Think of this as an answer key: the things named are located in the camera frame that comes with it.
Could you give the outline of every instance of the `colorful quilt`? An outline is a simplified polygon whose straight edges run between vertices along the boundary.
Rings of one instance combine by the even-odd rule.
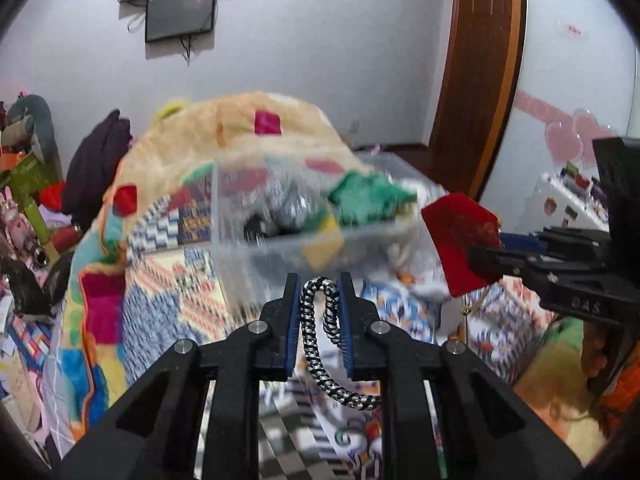
[[[344,168],[356,164],[319,108],[262,93],[191,105],[137,140],[120,161],[100,214],[72,262],[60,362],[76,440],[127,387],[122,311],[126,240],[140,216],[159,197],[195,181],[220,156],[318,151],[331,151]]]

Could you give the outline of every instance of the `green cloth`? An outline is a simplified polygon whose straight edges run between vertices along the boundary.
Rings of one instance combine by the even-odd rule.
[[[562,342],[582,351],[582,320],[575,317],[565,317],[555,324],[548,334],[549,341]]]
[[[392,184],[381,173],[349,171],[328,198],[337,206],[338,223],[348,226],[392,219],[402,204],[414,202],[417,196]]]

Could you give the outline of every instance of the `metal screw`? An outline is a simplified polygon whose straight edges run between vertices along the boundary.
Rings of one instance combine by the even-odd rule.
[[[371,323],[371,331],[374,334],[383,335],[389,332],[389,330],[391,330],[391,327],[386,321],[374,321]]]
[[[444,343],[444,348],[454,355],[462,354],[466,350],[466,345],[460,339],[449,339]]]
[[[249,329],[249,332],[252,332],[254,334],[261,334],[262,332],[266,332],[268,327],[269,325],[267,325],[266,322],[258,319],[249,323],[247,328]]]
[[[193,350],[193,341],[190,339],[180,339],[180,341],[174,343],[174,350],[178,352],[178,354],[188,354]]]

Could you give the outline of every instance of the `red object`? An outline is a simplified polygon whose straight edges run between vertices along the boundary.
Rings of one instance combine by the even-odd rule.
[[[177,191],[174,195],[171,196],[171,201],[166,207],[166,210],[173,211],[174,209],[178,209],[179,207],[187,204],[190,200],[191,193],[189,193],[189,189],[187,187],[183,187],[181,190]]]
[[[53,186],[45,187],[38,192],[40,203],[50,211],[60,212],[62,210],[62,190],[65,183],[61,180]]]
[[[135,184],[120,186],[113,196],[113,214],[125,218],[138,210],[138,188]]]
[[[84,311],[85,336],[92,336],[97,345],[121,343],[124,274],[82,272],[80,286],[86,305]]]
[[[330,158],[309,157],[305,159],[305,164],[308,168],[320,171],[321,173],[340,175],[344,173],[344,168],[335,160],[331,160]]]
[[[51,243],[59,253],[73,247],[82,238],[82,231],[73,225],[61,227],[51,235]]]
[[[575,176],[575,183],[582,189],[587,189],[589,187],[588,179],[583,177],[580,173]]]
[[[280,116],[267,110],[256,110],[254,131],[256,135],[282,135]]]
[[[500,246],[498,217],[462,193],[452,193],[422,210],[438,250],[449,293],[462,296],[502,277],[478,276],[468,268],[467,254],[473,246]]]
[[[221,178],[222,195],[229,196],[240,191],[253,191],[262,186],[268,176],[269,170],[266,168],[244,168],[235,173],[225,173]]]

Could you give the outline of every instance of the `yellow sponge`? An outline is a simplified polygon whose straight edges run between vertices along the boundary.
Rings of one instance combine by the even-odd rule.
[[[305,245],[302,248],[302,254],[311,268],[315,272],[320,272],[338,255],[344,244],[344,238],[335,216],[329,212],[318,224],[316,234],[319,239]]]

